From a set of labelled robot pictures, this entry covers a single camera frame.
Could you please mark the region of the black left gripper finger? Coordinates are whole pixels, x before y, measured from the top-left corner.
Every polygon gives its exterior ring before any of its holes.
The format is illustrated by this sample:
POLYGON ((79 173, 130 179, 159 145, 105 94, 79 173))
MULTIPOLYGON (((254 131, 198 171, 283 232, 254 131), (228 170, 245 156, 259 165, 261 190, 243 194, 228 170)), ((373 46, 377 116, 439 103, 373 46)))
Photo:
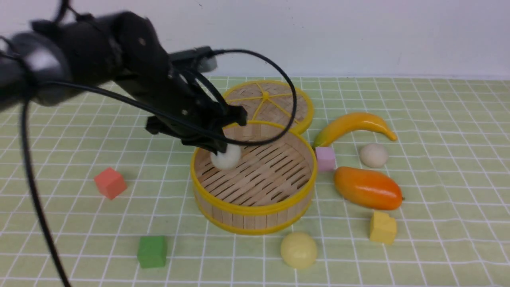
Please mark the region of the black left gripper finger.
POLYGON ((147 118, 145 129, 153 136, 157 136, 159 134, 171 136, 173 138, 179 139, 183 145, 199 147, 205 149, 206 151, 212 152, 214 155, 218 154, 218 152, 224 154, 228 149, 227 143, 221 142, 219 140, 214 140, 206 136, 201 136, 195 132, 192 132, 187 136, 180 135, 177 133, 177 128, 175 125, 167 126, 156 116, 150 116, 147 118))

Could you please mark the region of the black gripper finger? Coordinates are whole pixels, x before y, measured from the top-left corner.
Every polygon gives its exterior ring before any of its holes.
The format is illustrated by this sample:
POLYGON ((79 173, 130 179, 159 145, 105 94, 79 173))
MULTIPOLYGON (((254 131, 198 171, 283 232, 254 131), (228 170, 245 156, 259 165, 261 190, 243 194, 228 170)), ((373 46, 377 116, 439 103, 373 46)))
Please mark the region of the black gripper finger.
POLYGON ((215 125, 223 128, 231 124, 245 126, 247 124, 247 111, 243 106, 226 105, 223 106, 219 115, 215 119, 215 125))

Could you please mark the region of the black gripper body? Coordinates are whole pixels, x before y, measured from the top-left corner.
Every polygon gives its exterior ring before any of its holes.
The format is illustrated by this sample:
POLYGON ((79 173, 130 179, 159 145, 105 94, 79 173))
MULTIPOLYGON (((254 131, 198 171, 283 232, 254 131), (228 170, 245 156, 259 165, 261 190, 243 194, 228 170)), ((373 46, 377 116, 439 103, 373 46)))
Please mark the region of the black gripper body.
POLYGON ((169 63, 169 53, 147 18, 120 12, 111 29, 124 65, 116 84, 135 100, 160 111, 159 116, 153 116, 167 126, 175 125, 180 135, 223 134, 223 128, 215 125, 224 106, 222 96, 198 71, 179 71, 169 63))

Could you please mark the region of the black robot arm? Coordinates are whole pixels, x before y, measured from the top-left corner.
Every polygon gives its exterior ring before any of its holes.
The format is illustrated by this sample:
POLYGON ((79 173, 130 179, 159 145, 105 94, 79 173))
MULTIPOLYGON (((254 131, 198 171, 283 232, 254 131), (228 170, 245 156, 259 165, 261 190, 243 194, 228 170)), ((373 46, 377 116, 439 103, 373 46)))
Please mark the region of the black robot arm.
POLYGON ((185 126, 186 122, 223 135, 225 126, 246 125, 247 112, 226 104, 220 94, 212 100, 199 86, 204 80, 197 56, 209 47, 168 54, 161 46, 152 23, 133 12, 90 14, 68 24, 41 20, 31 31, 15 34, 7 57, 1 58, 1 110, 19 103, 27 88, 20 57, 38 83, 67 81, 99 86, 113 81, 136 101, 169 114, 153 114, 146 130, 178 138, 183 145, 225 152, 227 144, 185 126))

